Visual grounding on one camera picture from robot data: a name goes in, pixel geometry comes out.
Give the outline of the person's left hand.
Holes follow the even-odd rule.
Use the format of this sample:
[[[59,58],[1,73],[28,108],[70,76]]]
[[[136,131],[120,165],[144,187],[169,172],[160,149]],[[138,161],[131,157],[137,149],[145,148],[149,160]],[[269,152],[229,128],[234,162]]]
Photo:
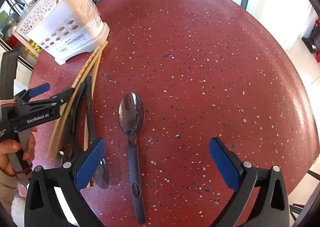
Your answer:
[[[35,158],[35,137],[33,133],[37,132],[37,127],[32,127],[30,137],[27,141],[27,150],[22,154],[23,162],[32,162]],[[20,142],[12,139],[5,139],[1,142],[1,180],[14,177],[16,173],[24,173],[24,169],[19,164],[17,152],[22,149]]]

